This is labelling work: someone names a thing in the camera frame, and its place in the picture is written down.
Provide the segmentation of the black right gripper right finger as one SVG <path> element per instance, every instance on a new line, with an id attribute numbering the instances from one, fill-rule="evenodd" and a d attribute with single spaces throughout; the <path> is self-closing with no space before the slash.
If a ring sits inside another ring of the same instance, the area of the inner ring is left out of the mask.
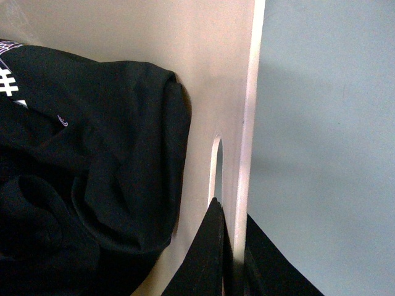
<path id="1" fill-rule="evenodd" d="M 322 295 L 247 217 L 244 295 Z"/>

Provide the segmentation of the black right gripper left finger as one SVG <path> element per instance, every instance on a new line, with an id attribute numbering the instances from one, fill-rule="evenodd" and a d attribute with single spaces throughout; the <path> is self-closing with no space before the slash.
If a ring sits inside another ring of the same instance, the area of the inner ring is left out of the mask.
<path id="1" fill-rule="evenodd" d="M 223 295 L 226 234 L 222 204 L 213 198 L 185 259 L 162 295 Z"/>

